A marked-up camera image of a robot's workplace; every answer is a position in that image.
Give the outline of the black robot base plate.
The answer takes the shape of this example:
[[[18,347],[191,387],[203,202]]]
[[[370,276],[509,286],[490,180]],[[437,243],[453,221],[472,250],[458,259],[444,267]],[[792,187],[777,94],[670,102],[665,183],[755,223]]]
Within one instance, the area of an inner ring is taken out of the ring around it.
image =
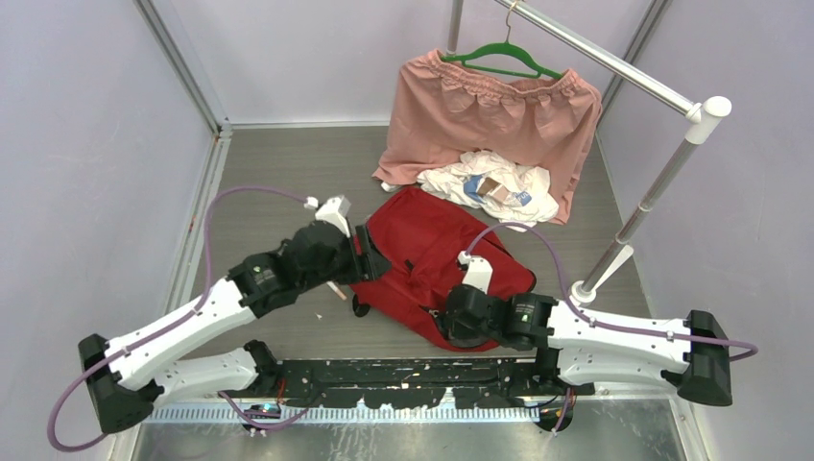
[[[435,408],[449,394],[456,409],[519,407],[564,396],[565,387],[545,380],[531,358],[285,360],[274,381],[229,391],[232,398],[281,399],[292,406],[345,409]]]

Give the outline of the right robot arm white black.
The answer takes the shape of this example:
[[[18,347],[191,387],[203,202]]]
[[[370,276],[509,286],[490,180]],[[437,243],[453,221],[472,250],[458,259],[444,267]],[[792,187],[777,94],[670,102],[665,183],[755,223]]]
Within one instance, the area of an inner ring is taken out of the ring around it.
[[[533,381],[544,394],[598,381],[674,387],[679,397],[707,406],[732,404],[730,344],[709,312],[652,320],[583,309],[521,293],[507,300],[466,284],[449,293],[443,332],[454,346],[494,341],[536,351]]]

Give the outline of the red backpack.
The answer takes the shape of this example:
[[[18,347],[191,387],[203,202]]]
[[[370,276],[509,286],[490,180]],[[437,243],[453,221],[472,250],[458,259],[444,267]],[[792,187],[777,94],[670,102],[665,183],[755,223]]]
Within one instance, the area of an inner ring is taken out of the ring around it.
[[[448,335],[445,304],[465,273],[458,255],[468,247],[492,268],[489,295],[508,300],[534,289],[535,274],[523,266],[486,224],[467,211],[418,187],[406,187],[368,220],[371,239],[391,263],[380,279],[355,283],[357,302],[378,310],[430,344],[452,352],[485,352],[498,347],[491,339]]]

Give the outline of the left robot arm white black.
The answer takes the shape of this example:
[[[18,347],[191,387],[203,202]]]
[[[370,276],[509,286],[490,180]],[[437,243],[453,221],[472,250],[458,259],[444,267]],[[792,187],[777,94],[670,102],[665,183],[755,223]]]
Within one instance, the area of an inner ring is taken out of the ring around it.
[[[143,422],[165,404],[219,391],[271,395],[280,368],[268,346],[251,340],[218,356],[187,360],[209,340],[292,305],[329,282],[380,279],[392,267],[366,226],[345,235],[314,221],[270,252],[247,256],[201,296],[153,323],[113,339],[91,334],[79,345],[85,380],[104,434]]]

